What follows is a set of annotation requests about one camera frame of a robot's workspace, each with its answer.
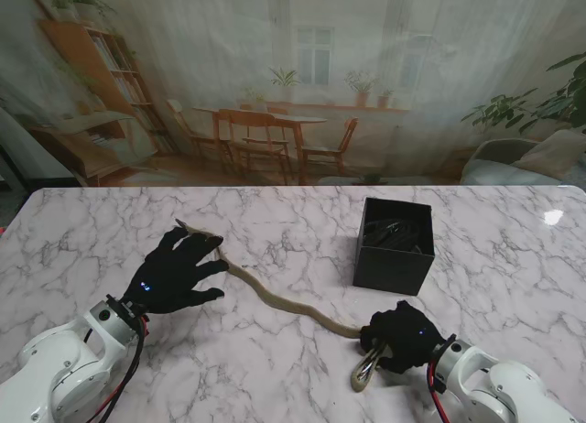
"open box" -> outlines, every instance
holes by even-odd
[[[401,219],[419,228],[420,252],[397,251],[364,245],[364,226],[369,222]],[[408,201],[387,201],[367,197],[358,234],[353,284],[404,295],[419,293],[435,258],[431,207]]]

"rubber snake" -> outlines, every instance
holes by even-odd
[[[175,219],[175,221],[180,227],[186,229],[189,233],[203,233],[207,236],[214,235],[213,233],[209,233],[201,229],[192,228],[181,220]],[[230,275],[242,279],[256,292],[256,295],[258,295],[258,297],[261,298],[261,300],[267,304],[267,306],[274,309],[287,311],[289,313],[309,316],[310,318],[313,318],[315,321],[317,321],[323,328],[331,331],[332,333],[343,336],[344,338],[360,339],[360,328],[342,325],[339,322],[328,318],[313,306],[275,295],[265,286],[263,286],[263,284],[250,272],[242,269],[239,265],[236,265],[230,261],[230,259],[228,259],[228,257],[222,251],[221,247],[216,249],[216,253],[218,254],[219,258],[228,264],[227,272]],[[350,384],[354,391],[361,392],[366,388],[374,373],[374,369],[378,364],[378,360],[383,355],[392,355],[389,353],[390,349],[388,346],[384,344],[378,344],[368,354],[365,355],[365,357],[358,363],[358,365],[356,365],[356,368],[354,368],[350,376]]]

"window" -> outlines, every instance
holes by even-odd
[[[302,83],[329,84],[332,36],[330,27],[298,27],[297,67]]]
[[[411,92],[417,87],[430,39],[429,35],[412,34],[407,40],[399,74],[399,87],[402,90]]]

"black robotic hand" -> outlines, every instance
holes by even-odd
[[[370,325],[362,328],[360,345],[366,352],[373,348],[374,341],[385,342],[393,352],[392,358],[382,357],[379,365],[402,374],[413,366],[428,363],[436,346],[446,340],[421,311],[399,301],[395,310],[375,313]]]
[[[192,290],[205,277],[228,270],[223,260],[196,266],[222,243],[222,237],[208,237],[203,233],[188,235],[186,229],[176,227],[165,233],[158,247],[146,256],[121,299],[132,301],[135,313],[170,313],[223,297],[218,288]]]

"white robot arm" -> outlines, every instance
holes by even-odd
[[[18,355],[22,369],[0,385],[0,422],[61,421],[96,397],[136,336],[127,316],[132,312],[124,308],[109,297],[27,343]],[[88,328],[102,338],[101,359],[81,339]]]
[[[481,378],[468,385],[478,373]],[[439,358],[434,378],[438,383],[458,397],[472,423],[577,422],[547,397],[532,370],[521,363],[500,362],[463,341],[452,343]]]

